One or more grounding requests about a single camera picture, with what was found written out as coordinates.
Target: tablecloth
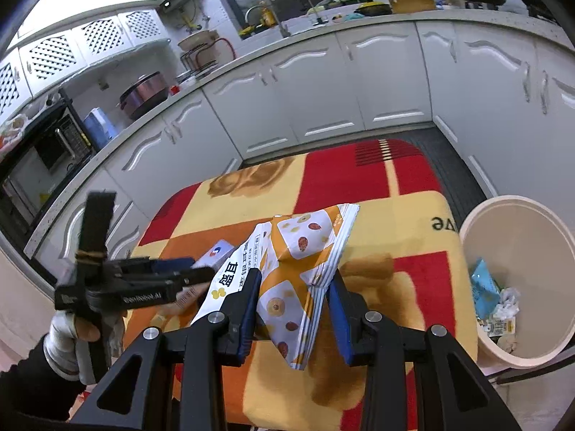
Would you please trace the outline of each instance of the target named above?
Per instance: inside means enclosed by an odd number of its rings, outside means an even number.
[[[347,288],[403,326],[445,325],[476,358],[469,277],[449,206],[422,152],[402,140],[365,140],[193,184],[163,205],[132,255],[197,259],[221,238],[243,243],[274,215],[345,202],[360,204],[339,265]],[[134,311],[125,343],[150,324],[185,327],[196,311],[166,321],[155,317],[156,308]],[[408,424],[416,429],[412,365],[406,373]],[[359,428],[366,369],[344,364],[326,306],[306,370],[290,369],[271,342],[260,341],[241,368],[224,367],[222,377],[229,422],[288,431]]]

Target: white cabinet door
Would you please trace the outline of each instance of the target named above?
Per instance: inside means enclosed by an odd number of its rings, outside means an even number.
[[[86,66],[71,30],[38,39],[19,52],[33,95]]]
[[[110,226],[106,239],[108,259],[129,257],[149,224],[149,219],[131,200],[120,211],[120,217],[115,224]]]
[[[152,219],[162,204],[186,185],[181,174],[190,164],[180,158],[174,133],[158,116],[127,139],[104,167]]]
[[[243,158],[297,144],[288,109],[259,61],[223,74],[203,91]]]
[[[367,129],[431,121],[418,32],[411,22],[337,34]]]
[[[450,21],[418,21],[416,25],[427,68],[433,122],[465,158],[467,111],[461,99],[461,63],[458,63],[455,26]]]
[[[198,90],[162,113],[174,130],[179,151],[180,189],[236,170],[240,154],[225,132],[208,99]]]
[[[575,56],[551,42],[535,42],[539,69],[534,77],[530,127],[533,170],[525,193],[540,201],[575,231]]]
[[[317,37],[262,58],[299,142],[363,130],[354,86],[334,35]],[[278,108],[269,111],[277,114]]]
[[[154,9],[119,13],[118,17],[134,46],[169,38]]]
[[[488,197],[520,193],[532,173],[525,157],[533,151],[524,135],[531,135],[527,127],[534,115],[534,39],[479,24],[456,24],[455,31],[464,88],[466,162]]]
[[[79,25],[73,28],[72,33],[89,65],[132,48],[132,43],[117,16]]]
[[[106,242],[108,254],[111,253],[111,250],[113,250],[119,242],[116,235],[128,233],[129,227],[133,226],[132,221],[130,221],[131,225],[128,227],[124,223],[130,211],[134,213],[132,210],[134,208],[133,202],[126,193],[118,187],[110,174],[108,174],[104,168],[101,168],[82,185],[74,197],[66,204],[66,207],[56,218],[50,230],[48,230],[44,241],[40,244],[38,251],[36,251],[34,255],[57,279],[60,279],[66,270],[74,264],[84,207],[86,205],[86,197],[90,191],[116,191],[114,215],[110,224],[109,237]],[[139,218],[139,228],[145,229],[149,219],[146,219],[142,213],[139,213]]]
[[[18,50],[0,62],[0,125],[32,98]]]

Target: blue container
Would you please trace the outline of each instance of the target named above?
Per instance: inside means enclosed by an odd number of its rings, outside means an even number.
[[[84,125],[100,149],[118,135],[116,128],[101,108],[93,108],[84,119]]]

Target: black sleeve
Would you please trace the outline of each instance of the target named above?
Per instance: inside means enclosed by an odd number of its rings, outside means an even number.
[[[67,381],[52,370],[44,356],[42,337],[27,359],[0,374],[0,408],[64,421],[85,389],[80,381]]]

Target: beige trash can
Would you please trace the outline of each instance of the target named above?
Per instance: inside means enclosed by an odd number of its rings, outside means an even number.
[[[459,232],[473,270],[479,258],[502,287],[521,293],[517,349],[500,349],[477,325],[479,349],[493,361],[525,369],[551,360],[575,330],[575,240],[544,205],[499,196],[478,205]]]

